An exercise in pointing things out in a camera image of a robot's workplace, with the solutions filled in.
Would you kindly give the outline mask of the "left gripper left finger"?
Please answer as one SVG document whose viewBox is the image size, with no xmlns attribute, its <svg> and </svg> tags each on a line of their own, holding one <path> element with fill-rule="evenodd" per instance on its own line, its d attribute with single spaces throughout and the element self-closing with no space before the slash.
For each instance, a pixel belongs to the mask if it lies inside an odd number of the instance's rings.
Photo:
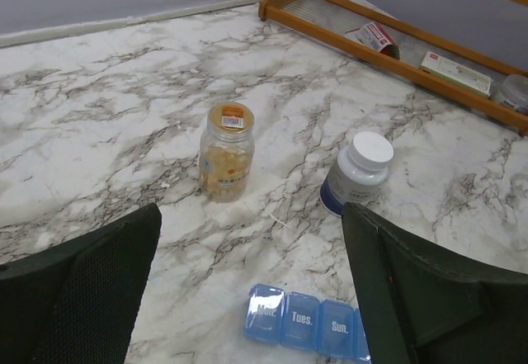
<svg viewBox="0 0 528 364">
<path fill-rule="evenodd" d="M 156 253 L 154 204 L 1 266 L 3 363 L 122 363 Z"/>
</svg>

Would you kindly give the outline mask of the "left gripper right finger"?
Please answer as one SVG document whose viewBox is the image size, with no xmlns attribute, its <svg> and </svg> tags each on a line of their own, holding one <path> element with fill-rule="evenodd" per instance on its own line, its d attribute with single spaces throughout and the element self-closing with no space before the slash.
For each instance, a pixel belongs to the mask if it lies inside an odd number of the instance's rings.
<svg viewBox="0 0 528 364">
<path fill-rule="evenodd" d="M 373 363 L 525 363 L 527 275 L 467 258 L 358 203 L 342 211 Z"/>
</svg>

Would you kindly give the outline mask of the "blue weekly pill organizer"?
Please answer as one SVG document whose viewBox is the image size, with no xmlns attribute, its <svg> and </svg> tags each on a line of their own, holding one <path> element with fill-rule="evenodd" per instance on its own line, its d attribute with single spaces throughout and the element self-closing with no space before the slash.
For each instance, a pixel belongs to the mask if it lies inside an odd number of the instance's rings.
<svg viewBox="0 0 528 364">
<path fill-rule="evenodd" d="M 360 311 L 340 301 L 256 284 L 249 291 L 243 332 L 255 341 L 372 362 Z"/>
</svg>

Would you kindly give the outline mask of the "white pill bottle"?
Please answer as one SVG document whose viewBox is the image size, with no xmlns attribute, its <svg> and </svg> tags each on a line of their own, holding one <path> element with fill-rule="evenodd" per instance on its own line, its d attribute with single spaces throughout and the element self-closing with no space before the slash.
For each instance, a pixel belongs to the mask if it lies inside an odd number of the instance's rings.
<svg viewBox="0 0 528 364">
<path fill-rule="evenodd" d="M 337 154 L 320 187 L 323 206 L 339 216 L 347 202 L 369 199 L 387 179 L 393 156 L 394 148 L 384 136 L 371 131 L 355 134 Z"/>
</svg>

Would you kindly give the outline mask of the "small amber pill bottle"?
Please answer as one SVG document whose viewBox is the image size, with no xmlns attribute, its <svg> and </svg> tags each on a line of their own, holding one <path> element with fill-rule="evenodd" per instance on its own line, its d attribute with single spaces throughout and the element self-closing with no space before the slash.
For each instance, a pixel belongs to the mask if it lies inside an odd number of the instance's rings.
<svg viewBox="0 0 528 364">
<path fill-rule="evenodd" d="M 200 138 L 199 182 L 212 201 L 239 199 L 248 183 L 255 151 L 252 111 L 239 102 L 213 106 Z"/>
</svg>

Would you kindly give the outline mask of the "red white medicine box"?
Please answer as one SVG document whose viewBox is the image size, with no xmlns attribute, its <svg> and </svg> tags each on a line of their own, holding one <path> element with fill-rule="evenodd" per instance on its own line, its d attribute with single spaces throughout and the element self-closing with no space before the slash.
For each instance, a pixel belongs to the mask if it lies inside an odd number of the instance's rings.
<svg viewBox="0 0 528 364">
<path fill-rule="evenodd" d="M 378 22 L 370 21 L 362 27 L 347 31 L 345 37 L 378 53 L 400 59 L 398 44 Z"/>
</svg>

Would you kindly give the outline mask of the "wooden tiered shelf rack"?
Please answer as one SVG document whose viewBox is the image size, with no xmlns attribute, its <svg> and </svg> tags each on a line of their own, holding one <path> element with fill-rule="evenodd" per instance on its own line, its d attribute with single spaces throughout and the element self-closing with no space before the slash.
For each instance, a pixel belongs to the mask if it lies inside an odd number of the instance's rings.
<svg viewBox="0 0 528 364">
<path fill-rule="evenodd" d="M 424 72 L 420 64 L 428 51 L 474 69 L 492 79 L 495 90 L 509 75 L 525 72 L 462 45 L 399 21 L 351 0 L 261 0 L 258 16 L 323 42 L 385 72 L 434 92 L 450 101 L 527 134 L 527 117 L 458 86 Z M 398 44 L 400 59 L 378 53 L 345 37 L 347 31 L 378 22 Z"/>
</svg>

